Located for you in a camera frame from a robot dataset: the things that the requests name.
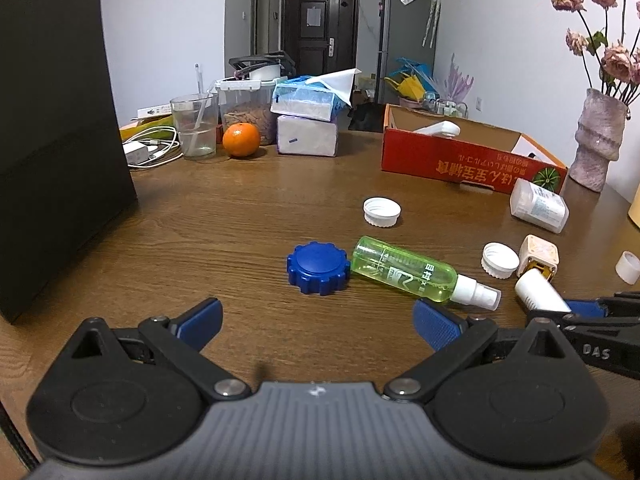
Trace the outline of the blue gear-shaped cap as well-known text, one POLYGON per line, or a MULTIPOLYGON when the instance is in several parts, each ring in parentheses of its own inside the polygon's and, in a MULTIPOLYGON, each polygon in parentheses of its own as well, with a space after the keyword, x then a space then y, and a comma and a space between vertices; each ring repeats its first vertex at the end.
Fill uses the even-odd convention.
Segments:
POLYGON ((286 258, 288 282, 305 294, 328 296, 346 288, 350 278, 347 252, 332 243, 298 245, 286 258))

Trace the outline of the yellow bag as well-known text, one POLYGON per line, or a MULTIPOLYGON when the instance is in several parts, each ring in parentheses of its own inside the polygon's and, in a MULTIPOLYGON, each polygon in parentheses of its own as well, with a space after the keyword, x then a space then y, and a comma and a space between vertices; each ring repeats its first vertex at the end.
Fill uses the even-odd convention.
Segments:
POLYGON ((416 75, 401 74, 401 81, 392 77, 385 77, 384 80, 403 99, 413 102, 425 99, 426 91, 416 75))

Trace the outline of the orange fruit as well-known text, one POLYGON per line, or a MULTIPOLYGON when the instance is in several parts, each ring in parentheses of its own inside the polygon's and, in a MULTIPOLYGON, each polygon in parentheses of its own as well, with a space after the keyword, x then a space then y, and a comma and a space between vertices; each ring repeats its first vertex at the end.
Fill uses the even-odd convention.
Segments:
POLYGON ((222 146, 230 157, 250 157, 260 147, 259 131, 249 122, 237 122, 224 132, 222 146))

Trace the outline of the grey refrigerator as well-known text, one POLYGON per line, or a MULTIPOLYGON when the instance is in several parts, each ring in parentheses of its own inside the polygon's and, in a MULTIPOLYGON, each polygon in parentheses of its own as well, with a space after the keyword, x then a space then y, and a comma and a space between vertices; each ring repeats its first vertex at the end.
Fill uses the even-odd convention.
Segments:
POLYGON ((398 103, 397 94, 385 78, 394 78, 405 60, 424 65, 429 75, 433 73, 436 41, 424 39, 431 6, 432 0, 380 0, 375 88, 378 104, 398 103))

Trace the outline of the dried pink roses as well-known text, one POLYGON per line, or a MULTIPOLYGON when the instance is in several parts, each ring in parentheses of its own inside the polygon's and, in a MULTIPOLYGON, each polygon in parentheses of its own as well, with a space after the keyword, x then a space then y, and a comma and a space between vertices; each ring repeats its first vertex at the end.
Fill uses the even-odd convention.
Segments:
POLYGON ((588 88, 626 106, 639 99, 639 33, 627 25, 639 0, 550 0, 555 11, 575 14, 582 30, 567 29, 565 44, 582 61, 588 88))

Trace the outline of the white cap near box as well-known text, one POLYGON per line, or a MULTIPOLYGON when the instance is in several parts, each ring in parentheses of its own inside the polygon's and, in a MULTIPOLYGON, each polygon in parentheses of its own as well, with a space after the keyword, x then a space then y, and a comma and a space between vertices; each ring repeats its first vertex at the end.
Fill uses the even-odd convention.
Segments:
POLYGON ((367 198, 362 210, 364 220, 371 226, 382 229, 392 228, 401 215, 401 206, 386 197, 367 198))

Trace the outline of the white cap near cube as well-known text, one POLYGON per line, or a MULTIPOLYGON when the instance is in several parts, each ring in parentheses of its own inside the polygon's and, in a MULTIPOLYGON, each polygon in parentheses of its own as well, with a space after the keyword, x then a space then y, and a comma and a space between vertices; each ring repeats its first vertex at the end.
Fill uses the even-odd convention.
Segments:
POLYGON ((520 258, 509 246, 491 242, 484 246, 480 265, 497 280, 507 280, 520 266, 520 258))

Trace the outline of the large white pill bottle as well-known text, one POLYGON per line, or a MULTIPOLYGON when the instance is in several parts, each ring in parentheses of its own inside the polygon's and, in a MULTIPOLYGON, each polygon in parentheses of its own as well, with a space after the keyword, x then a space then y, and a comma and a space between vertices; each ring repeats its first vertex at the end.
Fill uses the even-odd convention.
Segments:
POLYGON ((515 182, 510 211, 513 217, 554 234, 563 231, 570 215, 562 196, 523 179, 515 182))

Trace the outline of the dark entrance door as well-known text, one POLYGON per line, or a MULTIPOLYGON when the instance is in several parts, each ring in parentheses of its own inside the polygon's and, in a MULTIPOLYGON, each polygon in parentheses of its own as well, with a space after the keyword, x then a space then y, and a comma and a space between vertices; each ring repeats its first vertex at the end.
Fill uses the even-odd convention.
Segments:
POLYGON ((281 48, 299 76, 356 66, 359 0, 282 0, 281 48))

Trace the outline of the orange cardboard box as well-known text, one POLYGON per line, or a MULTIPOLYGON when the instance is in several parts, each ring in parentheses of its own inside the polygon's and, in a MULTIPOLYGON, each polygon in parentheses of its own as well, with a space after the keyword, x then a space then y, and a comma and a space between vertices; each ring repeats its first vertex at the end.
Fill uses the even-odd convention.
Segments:
POLYGON ((568 173, 566 165, 524 133, 390 104, 384 116, 381 169, 506 194, 518 179, 560 192, 568 173), (456 138, 414 133, 443 120, 460 127, 456 138))

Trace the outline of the black monitor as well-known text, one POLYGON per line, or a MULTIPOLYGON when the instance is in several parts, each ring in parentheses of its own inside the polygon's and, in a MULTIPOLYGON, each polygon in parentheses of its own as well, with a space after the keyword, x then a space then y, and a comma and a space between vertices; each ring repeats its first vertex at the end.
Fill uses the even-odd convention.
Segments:
POLYGON ((1 0, 2 318, 136 199, 101 0, 1 0))

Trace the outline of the clear food container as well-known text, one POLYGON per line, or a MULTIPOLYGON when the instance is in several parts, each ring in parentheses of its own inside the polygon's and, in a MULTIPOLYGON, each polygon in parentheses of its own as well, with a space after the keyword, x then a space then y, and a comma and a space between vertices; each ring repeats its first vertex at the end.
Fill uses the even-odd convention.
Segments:
POLYGON ((246 122, 260 134, 260 144, 277 140, 277 115, 271 111, 273 90, 285 77, 273 80, 221 79, 215 84, 224 129, 246 122))

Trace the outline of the small white cup cap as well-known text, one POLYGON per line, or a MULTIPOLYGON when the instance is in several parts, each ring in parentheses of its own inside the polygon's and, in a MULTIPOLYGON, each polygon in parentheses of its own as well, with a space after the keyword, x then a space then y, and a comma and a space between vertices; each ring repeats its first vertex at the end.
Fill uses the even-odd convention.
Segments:
POLYGON ((640 258, 625 250, 615 265, 615 272, 626 284, 636 284, 640 278, 640 258))

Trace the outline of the red white lint brush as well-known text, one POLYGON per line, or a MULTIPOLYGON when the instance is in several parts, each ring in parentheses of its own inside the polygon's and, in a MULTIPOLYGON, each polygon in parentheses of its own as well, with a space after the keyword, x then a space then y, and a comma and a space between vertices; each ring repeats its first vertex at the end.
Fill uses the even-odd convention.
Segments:
POLYGON ((460 127, 449 120, 443 120, 442 122, 436 122, 436 124, 414 130, 414 133, 422 134, 422 136, 440 136, 448 139, 456 138, 460 132, 460 127))

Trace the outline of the white cube power adapter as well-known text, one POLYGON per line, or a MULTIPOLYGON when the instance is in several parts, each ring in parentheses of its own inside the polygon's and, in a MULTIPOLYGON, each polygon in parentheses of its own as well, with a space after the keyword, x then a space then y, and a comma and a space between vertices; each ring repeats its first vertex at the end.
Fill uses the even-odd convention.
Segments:
POLYGON ((555 244, 534 234, 528 234, 524 238, 518 258, 520 258, 520 265, 516 270, 517 276, 536 269, 548 282, 551 282, 558 272, 560 263, 558 248, 555 244))

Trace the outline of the blue tissue pack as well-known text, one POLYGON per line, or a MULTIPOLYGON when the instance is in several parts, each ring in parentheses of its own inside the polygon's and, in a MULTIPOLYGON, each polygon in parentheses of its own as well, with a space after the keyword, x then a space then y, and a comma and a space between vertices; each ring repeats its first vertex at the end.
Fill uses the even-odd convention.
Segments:
POLYGON ((333 122, 345 107, 352 106, 352 88, 358 68, 320 76, 300 76, 279 82, 273 89, 270 110, 320 122, 333 122))

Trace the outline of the clear plastic cup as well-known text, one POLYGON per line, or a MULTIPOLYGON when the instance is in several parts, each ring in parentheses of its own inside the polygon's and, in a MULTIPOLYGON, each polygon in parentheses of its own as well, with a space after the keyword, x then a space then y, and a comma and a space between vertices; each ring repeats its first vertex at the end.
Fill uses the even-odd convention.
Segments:
POLYGON ((183 157, 204 159, 215 156, 219 122, 216 93, 179 96, 170 101, 170 107, 183 157))

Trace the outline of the pink textured vase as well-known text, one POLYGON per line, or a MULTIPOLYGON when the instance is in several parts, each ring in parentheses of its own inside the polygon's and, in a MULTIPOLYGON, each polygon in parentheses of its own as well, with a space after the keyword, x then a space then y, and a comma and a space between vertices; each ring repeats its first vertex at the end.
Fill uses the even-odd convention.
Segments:
POLYGON ((620 158, 628 106, 596 89, 588 89, 575 132, 577 150, 568 176, 601 193, 608 166, 620 158))

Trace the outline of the small white bottle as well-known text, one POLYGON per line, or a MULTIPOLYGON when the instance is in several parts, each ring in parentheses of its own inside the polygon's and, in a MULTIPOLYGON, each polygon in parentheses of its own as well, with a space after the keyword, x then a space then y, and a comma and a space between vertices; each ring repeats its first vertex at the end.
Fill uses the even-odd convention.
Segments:
POLYGON ((570 313, 570 307, 537 269, 526 271, 515 283, 518 299, 529 311, 570 313))

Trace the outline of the purple hangers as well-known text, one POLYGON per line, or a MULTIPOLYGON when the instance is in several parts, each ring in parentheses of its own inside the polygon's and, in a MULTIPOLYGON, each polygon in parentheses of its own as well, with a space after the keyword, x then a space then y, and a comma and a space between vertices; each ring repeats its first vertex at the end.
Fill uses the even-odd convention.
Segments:
POLYGON ((462 73, 454 55, 451 55, 449 73, 444 81, 445 99, 462 103, 471 91, 474 81, 472 76, 462 73))

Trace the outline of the green spray bottle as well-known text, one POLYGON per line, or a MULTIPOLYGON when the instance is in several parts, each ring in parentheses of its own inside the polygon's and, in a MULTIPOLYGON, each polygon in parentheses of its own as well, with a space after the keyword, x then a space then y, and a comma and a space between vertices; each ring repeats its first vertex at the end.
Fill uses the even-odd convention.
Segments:
POLYGON ((498 289, 459 274, 450 264, 363 236, 352 252, 352 272, 436 304, 447 301, 495 311, 498 289))

